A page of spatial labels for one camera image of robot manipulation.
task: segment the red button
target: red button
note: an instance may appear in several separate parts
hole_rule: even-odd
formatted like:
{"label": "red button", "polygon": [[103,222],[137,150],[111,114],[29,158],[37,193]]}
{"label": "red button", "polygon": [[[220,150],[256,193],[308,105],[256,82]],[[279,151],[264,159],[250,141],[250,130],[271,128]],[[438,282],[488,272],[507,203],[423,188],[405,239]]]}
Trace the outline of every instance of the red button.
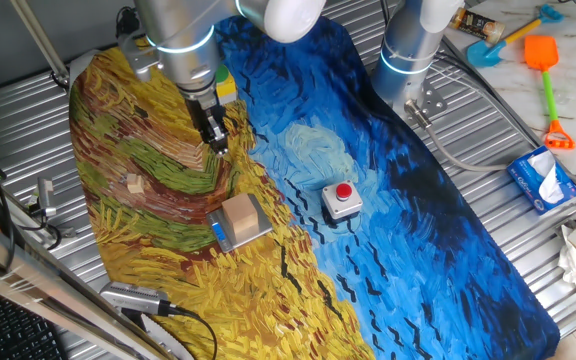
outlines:
{"label": "red button", "polygon": [[348,184],[339,184],[337,186],[337,199],[341,201],[346,201],[352,195],[352,187]]}

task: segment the keyboard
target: keyboard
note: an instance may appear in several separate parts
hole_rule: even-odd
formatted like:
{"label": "keyboard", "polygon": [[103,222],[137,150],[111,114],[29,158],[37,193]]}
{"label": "keyboard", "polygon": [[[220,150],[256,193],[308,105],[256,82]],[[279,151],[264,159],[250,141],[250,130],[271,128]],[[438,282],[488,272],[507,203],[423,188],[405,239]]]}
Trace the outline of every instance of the keyboard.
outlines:
{"label": "keyboard", "polygon": [[0,297],[1,360],[66,360],[52,323]]}

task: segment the blue painted area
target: blue painted area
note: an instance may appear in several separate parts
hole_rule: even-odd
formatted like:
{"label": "blue painted area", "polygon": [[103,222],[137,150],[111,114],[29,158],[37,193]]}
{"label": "blue painted area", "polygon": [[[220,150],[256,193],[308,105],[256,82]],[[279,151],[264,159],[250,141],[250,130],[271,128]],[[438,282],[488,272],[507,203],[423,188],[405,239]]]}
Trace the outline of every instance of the blue painted area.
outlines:
{"label": "blue painted area", "polygon": [[[321,19],[283,45],[244,19],[217,27],[262,163],[352,302],[379,359],[542,359],[559,331],[415,134],[379,100],[347,32]],[[321,189],[364,206],[330,228]]]}

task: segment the small wooden block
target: small wooden block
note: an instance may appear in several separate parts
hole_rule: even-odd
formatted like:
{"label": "small wooden block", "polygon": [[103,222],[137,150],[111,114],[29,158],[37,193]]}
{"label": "small wooden block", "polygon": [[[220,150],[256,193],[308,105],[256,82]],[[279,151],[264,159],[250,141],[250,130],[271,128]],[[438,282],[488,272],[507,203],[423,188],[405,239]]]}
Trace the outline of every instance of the small wooden block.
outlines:
{"label": "small wooden block", "polygon": [[221,205],[237,241],[243,240],[240,237],[253,232],[254,229],[259,231],[259,216],[248,194],[239,194]]}
{"label": "small wooden block", "polygon": [[126,176],[126,186],[131,194],[144,193],[144,178],[141,175],[128,174]]}

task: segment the small bottle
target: small bottle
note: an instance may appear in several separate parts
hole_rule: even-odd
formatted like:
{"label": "small bottle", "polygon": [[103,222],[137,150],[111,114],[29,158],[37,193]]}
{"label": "small bottle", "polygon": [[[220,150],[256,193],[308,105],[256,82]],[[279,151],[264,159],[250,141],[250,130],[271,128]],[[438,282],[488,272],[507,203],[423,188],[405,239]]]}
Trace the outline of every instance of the small bottle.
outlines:
{"label": "small bottle", "polygon": [[448,25],[495,45],[501,39],[506,25],[475,14],[464,8],[459,8]]}

